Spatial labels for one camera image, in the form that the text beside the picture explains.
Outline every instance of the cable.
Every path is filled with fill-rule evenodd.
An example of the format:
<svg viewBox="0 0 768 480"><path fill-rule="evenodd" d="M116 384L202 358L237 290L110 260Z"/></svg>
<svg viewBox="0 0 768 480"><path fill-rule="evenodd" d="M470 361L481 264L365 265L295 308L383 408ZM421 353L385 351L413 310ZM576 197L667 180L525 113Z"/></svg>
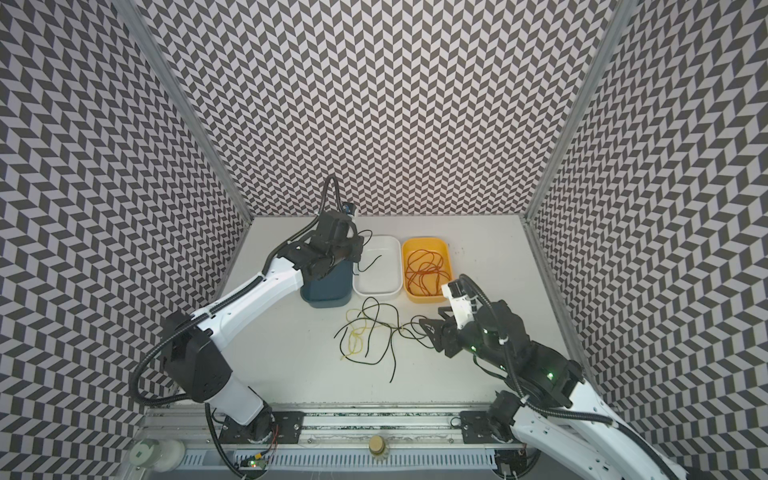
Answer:
<svg viewBox="0 0 768 480"><path fill-rule="evenodd" d="M376 303L374 303L373 305L367 306L366 304L368 303L369 300L373 300ZM382 306L388 306L388 307L391 307L393 310L395 310L395 315L396 315L396 324L395 325L392 325L391 323L387 323L387 322L383 322L383 321L379 320L379 314L381 313L381 307ZM366 313L366 311L370 310L370 309L373 309L373 308L376 309L376 314L373 315L373 317L371 317L370 315L368 315ZM434 348L434 346L429 346L429 345L426 345L426 344L424 344L422 342L422 340L424 338L428 338L426 333L420 333L420 332L415 330L415 326L418 323L415 323L413 320L415 318L417 318L417 317L420 317L420 315L414 316L413 318L411 318L410 322L407 322L407 323L405 323L403 325L400 325L400 312L397 310L397 307L392 305L391 303L380 303L376 298L374 298L372 296L369 296L365 300L363 300L362 308L360 310L358 310L358 311L359 311L358 316L355 319L352 319L351 321L348 320L347 323L344 326L342 326L340 329L338 329L336 331L336 334L333 336L333 338L335 339L343 331L344 334L342 334L341 338L339 339L339 351L342 354L342 358L343 359L347 359L350 362L359 363L360 365L371 365L371 366L372 365L378 365L379 363L382 362L382 360L384 360L384 357L386 356L387 352L392 352L393 366L392 366L392 375L389 377L389 383L392 383L392 381L394 380L394 378L395 378L395 371L397 370L397 357L395 355L394 343L392 342L392 338L394 337L395 333L399 333L400 336L402 338L404 338L404 339L414 339L417 342L419 342L422 346L424 346L425 348L428 348L428 349ZM342 345L344 344L344 338L346 337L346 334L349 333L349 329L353 329L353 332L355 332L356 330L359 330L361 328L361 327L353 327L354 322L358 322L360 320L365 321L365 324L364 324L365 326L362 327L363 329L367 329L368 328L368 326L367 326L368 325L368 320L372 320L373 321L373 326L369 328L368 346L366 348L365 357L367 357L368 354L370 353L370 349L371 349L371 335L373 333L373 330L376 328L376 326L377 325L378 326L384 326L384 327L389 329L389 337L387 338L386 347L385 347L384 351L382 352L382 355L375 362L363 362L362 360L351 359L350 356L356 355L357 353L360 353L362 350L355 350L355 351L351 351L350 353L344 353L344 349L342 348ZM409 334L409 336L404 335L403 332L407 332Z"/></svg>
<svg viewBox="0 0 768 480"><path fill-rule="evenodd" d="M272 265L273 258L277 255L280 250L286 246L288 243L293 242L295 239L301 237L308 231L312 230L312 228L317 225L317 222L320 219L320 214L323 213L326 209L326 202L328 201L328 187L330 187L331 181L333 182L334 189L336 190L336 208L340 211L342 210L341 205L341 195L339 194L339 180L336 178L336 175L330 174L328 177L326 177L325 181L323 182L323 191L320 194L320 209L317 211L317 215L315 218L303 229L299 230L295 234L288 237L287 240L283 241L280 245L274 248L270 252L269 255L266 256L266 260L264 261L264 267L261 269L261 274L263 276L266 276L266 273L270 270L270 265Z"/></svg>
<svg viewBox="0 0 768 480"><path fill-rule="evenodd" d="M477 365L477 366L478 366L478 368L479 368L480 370L482 370L483 372L485 372L485 373L489 374L489 375L490 375L490 376L492 376L493 378L495 378L495 379L499 379L499 380L505 380L505 381L506 381L507 377L505 377L505 376L502 376L502 375L499 375L499 374L497 374L497 373L493 373L493 372L492 372L492 371L490 371L490 370L486 370L486 369L482 368L482 367L480 366L480 364L478 363L478 356L477 356L477 355L473 355L473 356L472 356L472 361L473 361L473 362L475 362L475 365Z"/></svg>
<svg viewBox="0 0 768 480"><path fill-rule="evenodd" d="M227 456L224 449L221 447L221 442L219 442L219 436L216 435L216 427L214 427L214 417L210 413L210 403L205 404L205 421L208 424L208 431L210 432L210 437L214 441L214 447L216 447L216 451L219 452L219 456L221 457L221 460L224 462L224 464L227 466L227 468L230 470L230 472L237 475L239 478L242 478L243 480L256 480L256 478L261 477L261 475L264 475L265 471L262 470L261 472L256 472L256 476L249 477L248 475L242 473L230 460L230 458Z"/></svg>
<svg viewBox="0 0 768 480"><path fill-rule="evenodd" d="M659 456L659 454L656 453L656 450L654 450L653 447L648 445L643 437L639 436L633 429L627 427L621 422L616 422L616 424L618 425L619 432L625 434L627 437L632 439L633 442L637 443L637 446L643 449L643 452L645 452L646 455L648 455L650 459L653 460L659 468L661 468L661 471L667 476L668 479L677 480L677 475L672 472L672 468L670 468L670 466L667 465L667 463Z"/></svg>
<svg viewBox="0 0 768 480"><path fill-rule="evenodd" d="M415 296L437 296L440 294L441 280L442 283L449 282L451 276L443 269L445 265L445 259L440 253L433 252L431 250L414 250L408 255L406 259L406 291ZM432 285L427 285L427 279L434 276L435 289L432 290Z"/></svg>
<svg viewBox="0 0 768 480"><path fill-rule="evenodd" d="M280 434L280 425L275 425L275 431L272 432L272 442L270 443L270 447L267 449L267 451L271 450L273 445L275 449L272 450L272 455L270 455L269 459L267 460L267 463L271 462L273 458L275 458L275 455L277 454L277 436L279 434Z"/></svg>
<svg viewBox="0 0 768 480"><path fill-rule="evenodd" d="M365 245L368 245L368 242L371 241L371 239L373 238L373 230L371 230L369 228L366 228L365 230L360 230L359 232L357 232L357 234L362 237L362 232L370 232L371 233L370 236L368 237L368 240L366 240L365 242L362 243L362 245L365 246Z"/></svg>
<svg viewBox="0 0 768 480"><path fill-rule="evenodd" d="M214 409L214 410L213 410L213 411L210 413L210 417L211 417L211 418L214 420L214 422L218 423L219 425L223 425L223 424L224 424L224 422L222 422L221 420L217 419L217 418L216 418L214 415L216 415L216 409Z"/></svg>
<svg viewBox="0 0 768 480"><path fill-rule="evenodd" d="M136 403L143 406L157 407L157 406L168 405L169 403L174 403L174 402L178 402L179 400L186 400L190 398L188 394L180 393L180 394L176 394L168 397L150 399L148 397L141 395L141 392L139 391L139 381L141 380L141 374L144 373L144 370L147 369L147 366L149 366L149 363L152 360L154 360L154 357L156 357L157 354L160 353L168 343L173 342L176 338L184 335L186 332L189 332L198 323L206 319L208 319L208 314L203 313L197 318L190 320L189 323L185 325L182 329L176 330L168 338L158 343L156 346L152 347L152 350L150 350L144 356L144 358L142 358L141 361L139 361L139 364L136 366L134 371L131 373L131 377L128 379L128 393L131 395L131 397L133 397Z"/></svg>
<svg viewBox="0 0 768 480"><path fill-rule="evenodd" d="M374 264L374 263L376 263L376 261L377 261L379 258L381 258L381 257L382 257L382 256L381 256L381 255L379 255L378 257L374 258L374 259L373 259L373 261L371 262L371 264L370 264L370 265L368 265L366 268L362 268L362 269L361 269L361 268L360 268L360 264L358 263L358 264L357 264L357 271L358 271L359 273L355 273L354 271L352 271L352 273L353 273L354 275L360 275L361 273L365 272L365 271L366 271L366 270L368 270L370 267L372 267L372 266L373 266L373 264Z"/></svg>
<svg viewBox="0 0 768 480"><path fill-rule="evenodd" d="M474 280L472 280L469 276L465 274L461 274L459 276L459 279L462 280L462 282L467 286L470 290L474 291L475 294L480 299L480 302L488 308L488 310L491 311L491 314L493 315L493 318L496 322L496 326L498 327L498 330L501 334L504 336L508 336L508 332L502 325L502 323L498 320L498 317L496 316L495 310L493 310L493 307L491 305L491 301L488 300L488 297L485 295L485 293L480 289L480 287L475 283ZM505 362L507 365L507 374L509 375L509 378L512 380L512 383L514 384L514 387L518 394L520 395L520 398L524 398L523 395L523 389L520 387L520 382L518 381L517 373L514 370L514 363L512 362L511 354L516 356L514 346L512 346L512 342L506 342L504 344L504 353L505 353ZM605 415L599 415L597 413L589 413L589 412L570 412L568 410L555 410L555 409L546 409L542 408L540 406L535 405L530 401L529 398L528 402L525 403L528 407L531 408L531 410L538 412L542 414L543 416L552 416L557 417L560 419L568 419L568 420L578 420L583 422L599 422L599 423L605 423L607 425L618 425L618 429L620 432L624 433L626 436L628 436L633 442L637 444L648 456L651 460L654 461L656 465L661 469L661 471L670 479L670 480L677 480L677 476L672 472L672 469L669 468L669 465L656 453L656 451L651 448L650 445L648 445L637 433L635 433L632 429L628 428L624 424L620 422L614 422L614 420Z"/></svg>

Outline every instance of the blue bin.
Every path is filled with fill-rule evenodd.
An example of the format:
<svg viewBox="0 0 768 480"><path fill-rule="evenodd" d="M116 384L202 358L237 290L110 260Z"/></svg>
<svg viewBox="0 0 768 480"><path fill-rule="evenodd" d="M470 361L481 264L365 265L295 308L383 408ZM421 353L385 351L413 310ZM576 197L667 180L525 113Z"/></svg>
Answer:
<svg viewBox="0 0 768 480"><path fill-rule="evenodd" d="M315 308L345 306L352 298L352 262L344 260L321 280L302 286L301 298Z"/></svg>

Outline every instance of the round knob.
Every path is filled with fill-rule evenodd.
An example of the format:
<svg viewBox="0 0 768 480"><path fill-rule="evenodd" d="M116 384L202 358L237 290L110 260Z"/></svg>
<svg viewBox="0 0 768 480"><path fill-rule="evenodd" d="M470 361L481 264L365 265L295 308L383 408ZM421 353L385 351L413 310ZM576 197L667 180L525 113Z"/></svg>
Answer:
<svg viewBox="0 0 768 480"><path fill-rule="evenodd" d="M370 450L373 455L381 455L384 453L385 448L386 443L384 443L384 439L381 435L374 435L368 442L368 450Z"/></svg>

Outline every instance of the plastic container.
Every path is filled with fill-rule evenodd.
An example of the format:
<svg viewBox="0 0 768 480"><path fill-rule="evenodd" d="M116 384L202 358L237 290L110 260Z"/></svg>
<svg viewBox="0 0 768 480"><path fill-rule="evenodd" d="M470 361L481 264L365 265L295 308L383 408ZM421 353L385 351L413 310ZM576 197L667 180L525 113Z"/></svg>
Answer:
<svg viewBox="0 0 768 480"><path fill-rule="evenodd" d="M315 308L345 306L352 298L352 263L344 260L325 278L302 286L301 298Z"/></svg>
<svg viewBox="0 0 768 480"><path fill-rule="evenodd" d="M445 297L442 295L441 289L438 290L437 295L414 295L413 293L409 292L409 289L407 288L408 285L408 279L406 278L406 272L408 271L408 257L411 253L416 252L417 250L427 250L429 252L435 252L442 255L443 258L443 270L448 274L449 278L441 278L439 281L439 284L442 286L445 283L450 282L453 280L453 270L451 268L451 256L448 252L448 244L444 241L440 240L439 238L434 237L422 237L422 238L412 238L410 240L407 240L402 245L402 271L403 271L403 284L406 286L406 293L408 294L408 298L414 302L414 303L438 303L445 300ZM423 262L417 262L414 263L413 267L415 269L419 269L421 264ZM437 273L433 273L432 275L425 276L425 283L428 285L435 284L435 281L437 280Z"/></svg>
<svg viewBox="0 0 768 480"><path fill-rule="evenodd" d="M353 272L357 275L353 278L352 288L358 295L374 296L380 302L395 298L402 289L400 240L389 235L371 237Z"/></svg>

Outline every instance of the white bin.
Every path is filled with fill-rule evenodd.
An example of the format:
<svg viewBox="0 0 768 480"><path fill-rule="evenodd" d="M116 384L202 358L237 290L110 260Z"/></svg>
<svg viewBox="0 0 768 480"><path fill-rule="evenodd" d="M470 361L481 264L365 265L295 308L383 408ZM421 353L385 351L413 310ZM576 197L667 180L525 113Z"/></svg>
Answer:
<svg viewBox="0 0 768 480"><path fill-rule="evenodd" d="M380 302L395 298L402 289L400 241L390 235L374 235L363 247L353 272L352 288L358 295L374 296Z"/></svg>

